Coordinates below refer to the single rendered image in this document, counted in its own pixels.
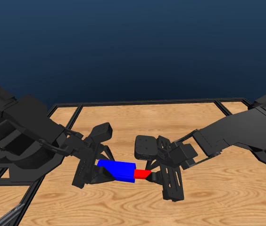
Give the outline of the thin red peg bar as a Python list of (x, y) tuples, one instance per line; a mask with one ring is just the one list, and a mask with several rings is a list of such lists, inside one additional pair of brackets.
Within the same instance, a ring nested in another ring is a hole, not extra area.
[(135, 169), (133, 177), (134, 179), (146, 179), (151, 173), (151, 170)]

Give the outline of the blue hollow socket block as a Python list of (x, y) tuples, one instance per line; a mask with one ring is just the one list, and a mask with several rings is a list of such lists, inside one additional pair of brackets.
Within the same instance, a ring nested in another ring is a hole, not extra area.
[(116, 181), (134, 183), (136, 164), (131, 162), (99, 160), (97, 166), (104, 167)]

